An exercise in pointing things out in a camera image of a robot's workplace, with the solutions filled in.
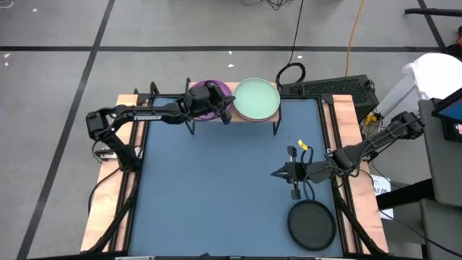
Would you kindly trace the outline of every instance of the wooden plank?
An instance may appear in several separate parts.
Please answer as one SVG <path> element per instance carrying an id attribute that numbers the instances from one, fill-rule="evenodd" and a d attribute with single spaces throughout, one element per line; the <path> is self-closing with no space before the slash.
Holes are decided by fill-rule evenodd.
<path id="1" fill-rule="evenodd" d="M 334 149 L 337 149 L 337 145 L 335 142 L 334 126 L 332 125 L 330 109 L 327 103 L 323 104 L 323 109 L 324 109 L 324 115 L 326 117 L 327 134 L 329 135 L 329 144 L 331 145 L 331 149 L 334 150 Z M 337 180 L 337 183 L 341 185 L 342 179 L 337 176 L 336 180 Z M 345 199 L 346 198 L 345 188 L 341 187 L 339 191 L 340 191 L 341 197 Z M 354 247 L 354 236 L 353 236 L 352 225 L 348 221 L 347 216 L 345 216 L 345 214 L 342 214 L 342 218 L 344 221 L 345 237 L 346 237 L 346 244 L 348 245 L 348 252 L 356 253 L 356 248 Z"/>
<path id="2" fill-rule="evenodd" d="M 119 95 L 117 105 L 136 105 L 138 95 Z M 131 134 L 132 123 L 124 124 L 118 131 L 117 136 L 122 142 L 128 143 Z M 109 160 L 101 164 L 98 182 L 118 168 L 117 160 Z M 94 246 L 101 235 L 106 231 L 116 212 L 118 193 L 122 181 L 122 172 L 118 171 L 112 178 L 102 183 L 93 196 L 92 209 L 87 221 L 81 251 Z"/>
<path id="3" fill-rule="evenodd" d="M 334 95 L 334 109 L 339 125 L 340 138 L 343 146 L 362 142 L 361 132 L 357 123 L 353 99 L 350 95 Z M 361 169 L 369 173 L 366 162 L 361 164 Z M 356 178 L 349 178 L 352 189 L 352 197 L 356 217 L 366 230 L 367 234 L 375 241 L 377 246 L 388 251 L 382 221 L 375 199 L 374 187 L 368 174 L 359 172 Z M 365 253 L 369 251 L 362 245 Z"/>
<path id="4" fill-rule="evenodd" d="M 194 86 L 195 82 L 189 83 L 189 87 Z M 234 92 L 234 89 L 237 87 L 239 82 L 225 82 L 225 84 L 231 89 L 231 92 Z M 244 119 L 240 114 L 236 111 L 236 108 L 231 105 L 229 112 L 231 112 L 231 122 L 249 122 L 249 120 Z M 279 112 L 276 112 L 270 119 L 265 120 L 263 122 L 277 122 L 279 120 Z M 211 121 L 218 121 L 221 122 L 221 119 L 211 120 Z"/>

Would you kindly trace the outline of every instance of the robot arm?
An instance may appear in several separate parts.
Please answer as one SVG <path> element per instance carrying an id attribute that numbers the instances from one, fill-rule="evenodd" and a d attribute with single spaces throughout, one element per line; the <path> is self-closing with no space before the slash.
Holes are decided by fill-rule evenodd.
<path id="1" fill-rule="evenodd" d="M 118 156 L 122 171 L 137 171 L 140 167 L 134 147 L 124 144 L 116 135 L 122 125 L 131 121 L 163 121 L 167 124 L 182 124 L 198 116 L 214 113 L 224 124 L 231 122 L 226 107 L 235 97 L 226 97 L 213 82 L 206 82 L 187 91 L 176 101 L 164 106 L 142 107 L 117 105 L 114 108 L 101 108 L 87 114 L 87 130 L 91 139 L 103 142 Z M 108 116 L 114 118 L 109 123 Z"/>

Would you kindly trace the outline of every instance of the floor tile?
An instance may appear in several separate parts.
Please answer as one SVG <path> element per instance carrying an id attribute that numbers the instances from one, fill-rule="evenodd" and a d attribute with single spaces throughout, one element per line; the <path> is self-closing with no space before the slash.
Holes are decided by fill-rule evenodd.
<path id="1" fill-rule="evenodd" d="M 102 45 L 291 46 L 299 3 L 274 11 L 266 2 L 245 6 L 239 0 L 119 0 Z M 359 3 L 305 1 L 297 45 L 347 46 Z M 424 17 L 404 16 L 410 7 L 417 1 L 367 1 L 354 46 L 436 46 Z"/>
<path id="2" fill-rule="evenodd" d="M 107 3 L 14 1 L 0 11 L 0 46 L 92 46 Z"/>
<path id="3" fill-rule="evenodd" d="M 4 58 L 7 53 L 0 54 L 0 207 L 4 209 L 0 211 L 0 252 L 2 259 L 13 259 L 88 53 L 14 52 L 8 58 Z"/>
<path id="4" fill-rule="evenodd" d="M 459 0 L 425 0 L 428 8 L 459 9 L 462 10 L 462 1 Z M 459 34 L 457 29 L 462 26 L 462 17 L 443 17 L 432 15 L 436 28 L 447 46 L 456 43 Z"/>

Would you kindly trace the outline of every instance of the yellow tape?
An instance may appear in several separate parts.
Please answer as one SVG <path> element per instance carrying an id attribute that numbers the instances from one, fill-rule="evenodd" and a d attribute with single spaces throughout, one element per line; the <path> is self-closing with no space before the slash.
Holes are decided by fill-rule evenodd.
<path id="1" fill-rule="evenodd" d="M 298 140 L 298 145 L 300 145 L 300 147 L 303 148 L 305 151 L 308 151 L 308 146 L 306 146 L 306 144 L 303 144 L 303 141 L 301 139 Z"/>

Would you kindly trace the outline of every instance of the yellow clip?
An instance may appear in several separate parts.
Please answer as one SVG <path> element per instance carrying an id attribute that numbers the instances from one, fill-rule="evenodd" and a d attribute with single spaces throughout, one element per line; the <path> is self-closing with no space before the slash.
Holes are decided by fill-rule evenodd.
<path id="1" fill-rule="evenodd" d="M 300 145 L 300 147 L 303 148 L 305 151 L 308 151 L 308 146 L 306 146 L 306 144 L 303 144 L 303 141 L 301 139 L 298 140 L 298 145 Z"/>
<path id="2" fill-rule="evenodd" d="M 370 114 L 368 114 L 367 117 L 366 117 L 365 125 L 366 125 L 366 126 L 369 126 L 370 123 L 376 122 L 376 121 L 377 121 L 377 117 L 370 113 Z"/>

